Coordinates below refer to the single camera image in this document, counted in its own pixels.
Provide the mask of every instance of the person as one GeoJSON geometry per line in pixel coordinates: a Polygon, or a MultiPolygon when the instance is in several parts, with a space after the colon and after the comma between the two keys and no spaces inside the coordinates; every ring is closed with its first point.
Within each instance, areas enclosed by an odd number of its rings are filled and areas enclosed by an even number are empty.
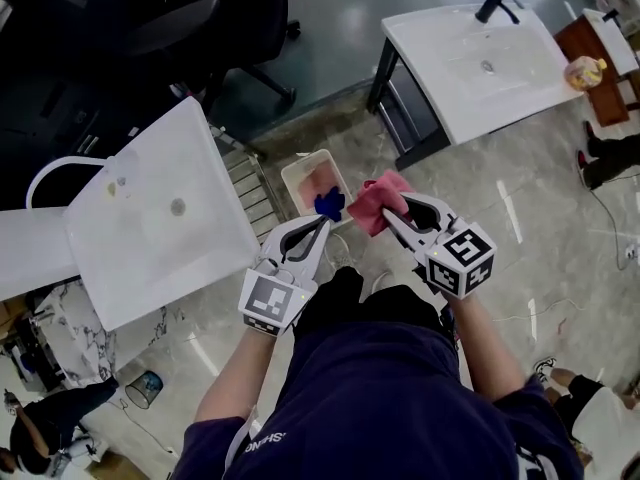
{"type": "Polygon", "coordinates": [[[25,407],[5,390],[5,406],[15,410],[16,421],[9,439],[11,449],[0,448],[0,471],[46,473],[51,457],[71,444],[80,420],[109,400],[116,389],[118,383],[110,377],[85,388],[60,391],[25,407]]]}
{"type": "Polygon", "coordinates": [[[609,480],[640,473],[640,405],[635,396],[618,395],[600,382],[558,368],[553,357],[538,362],[534,369],[548,386],[545,394],[567,432],[589,451],[586,477],[609,480]],[[549,379],[569,394],[561,396],[549,379]]]}
{"type": "Polygon", "coordinates": [[[275,410],[252,440],[275,338],[246,329],[185,431],[173,480],[582,478],[541,384],[475,295],[447,296],[473,392],[433,306],[403,285],[359,303],[362,285],[343,267],[303,309],[275,410]]]}
{"type": "Polygon", "coordinates": [[[640,165],[640,136],[629,135],[622,140],[600,140],[593,133],[589,122],[584,122],[587,135],[587,151],[596,158],[587,162],[583,151],[578,150],[578,170],[582,182],[589,190],[595,190],[611,181],[629,167],[640,165]]]}

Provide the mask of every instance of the bucket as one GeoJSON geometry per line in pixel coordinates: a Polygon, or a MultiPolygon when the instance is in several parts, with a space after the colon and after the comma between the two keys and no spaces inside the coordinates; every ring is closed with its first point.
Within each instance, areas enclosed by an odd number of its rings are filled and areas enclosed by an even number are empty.
{"type": "Polygon", "coordinates": [[[125,387],[124,391],[129,399],[140,409],[148,409],[163,387],[162,379],[152,371],[147,370],[125,387]]]}
{"type": "Polygon", "coordinates": [[[325,196],[332,187],[337,186],[345,196],[345,205],[340,212],[342,219],[332,222],[331,227],[341,226],[353,219],[346,210],[353,203],[353,198],[328,150],[319,149],[287,165],[280,174],[301,217],[315,215],[315,196],[325,196]]]}

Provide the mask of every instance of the blue cloth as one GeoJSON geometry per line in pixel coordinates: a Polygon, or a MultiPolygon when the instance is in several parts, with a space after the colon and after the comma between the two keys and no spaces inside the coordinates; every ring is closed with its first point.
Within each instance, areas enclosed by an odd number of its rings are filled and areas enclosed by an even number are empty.
{"type": "Polygon", "coordinates": [[[318,215],[326,215],[334,222],[340,222],[342,214],[340,211],[344,208],[344,194],[340,193],[338,187],[333,187],[326,196],[316,196],[313,201],[313,207],[318,215]]]}
{"type": "MultiPolygon", "coordinates": [[[[439,333],[402,323],[304,336],[274,413],[225,480],[583,478],[536,379],[492,404],[460,384],[455,354],[439,333]]],[[[191,425],[172,478],[220,478],[242,423],[191,425]]]]}

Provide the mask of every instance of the pink towel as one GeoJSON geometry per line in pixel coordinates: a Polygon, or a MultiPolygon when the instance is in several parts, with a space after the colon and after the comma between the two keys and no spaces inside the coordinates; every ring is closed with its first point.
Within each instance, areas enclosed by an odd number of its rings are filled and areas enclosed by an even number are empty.
{"type": "Polygon", "coordinates": [[[395,171],[385,171],[377,180],[367,180],[347,211],[362,229],[376,236],[388,226],[382,208],[406,216],[409,207],[400,192],[414,192],[406,180],[395,171]]]}

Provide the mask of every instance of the black faucet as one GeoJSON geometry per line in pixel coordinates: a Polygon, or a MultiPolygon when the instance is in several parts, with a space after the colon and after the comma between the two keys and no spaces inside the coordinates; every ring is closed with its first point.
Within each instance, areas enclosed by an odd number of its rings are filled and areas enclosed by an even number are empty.
{"type": "MultiPolygon", "coordinates": [[[[518,5],[518,7],[520,7],[520,9],[524,9],[524,5],[522,5],[518,0],[513,1],[518,5]]],[[[520,23],[518,17],[513,14],[511,9],[504,5],[504,2],[502,0],[485,0],[485,2],[482,4],[482,7],[480,7],[480,10],[476,13],[476,19],[480,23],[487,23],[487,21],[489,21],[489,18],[491,18],[493,12],[498,7],[502,8],[502,10],[509,15],[514,25],[518,25],[520,23]]]]}

